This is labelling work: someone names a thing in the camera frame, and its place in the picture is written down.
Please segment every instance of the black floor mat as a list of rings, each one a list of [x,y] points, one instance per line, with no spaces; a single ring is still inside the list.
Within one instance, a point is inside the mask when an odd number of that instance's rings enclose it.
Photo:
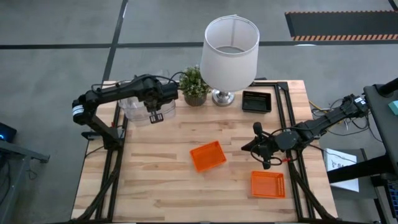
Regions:
[[[286,12],[294,40],[398,39],[398,12]]]

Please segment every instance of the plant pot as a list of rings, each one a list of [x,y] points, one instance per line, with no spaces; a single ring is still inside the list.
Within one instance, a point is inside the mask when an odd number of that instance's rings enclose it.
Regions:
[[[203,96],[185,96],[184,100],[190,106],[201,106],[206,102],[207,95]]]

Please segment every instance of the desk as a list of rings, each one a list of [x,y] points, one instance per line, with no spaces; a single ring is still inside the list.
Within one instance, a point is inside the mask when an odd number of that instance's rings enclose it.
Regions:
[[[288,81],[296,122],[312,119],[304,82]],[[272,94],[272,112],[244,113],[242,92],[233,104],[218,107],[208,95],[201,107],[190,107],[183,99],[176,101],[177,115],[163,123],[135,128],[127,127],[114,222],[293,222],[294,200],[287,164],[269,171],[285,175],[285,199],[254,198],[250,191],[252,170],[262,170],[261,163],[241,146],[254,138],[252,125],[262,123],[267,132],[280,128],[273,88],[248,87],[250,91]],[[110,125],[116,102],[101,105],[97,116]],[[202,144],[219,140],[227,162],[204,173],[197,173],[189,151]],[[102,145],[89,143],[88,152]],[[103,172],[105,150],[86,158],[81,173],[72,218],[81,215],[98,193]],[[320,203],[337,216],[322,154],[309,147],[303,158],[310,188]],[[304,214],[305,198],[300,191]],[[107,211],[107,200],[104,211]]]

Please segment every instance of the potted plant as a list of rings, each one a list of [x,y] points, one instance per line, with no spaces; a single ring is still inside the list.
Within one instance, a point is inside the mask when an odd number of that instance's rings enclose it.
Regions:
[[[180,77],[180,89],[183,91],[185,102],[190,106],[200,106],[205,103],[209,86],[200,75],[199,66],[188,67]]]

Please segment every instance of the green leaves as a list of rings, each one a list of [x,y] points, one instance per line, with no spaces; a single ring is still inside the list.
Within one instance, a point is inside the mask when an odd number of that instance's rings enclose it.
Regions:
[[[184,95],[197,97],[210,92],[209,86],[201,78],[198,65],[188,67],[183,72],[187,74],[180,77],[180,88]]]

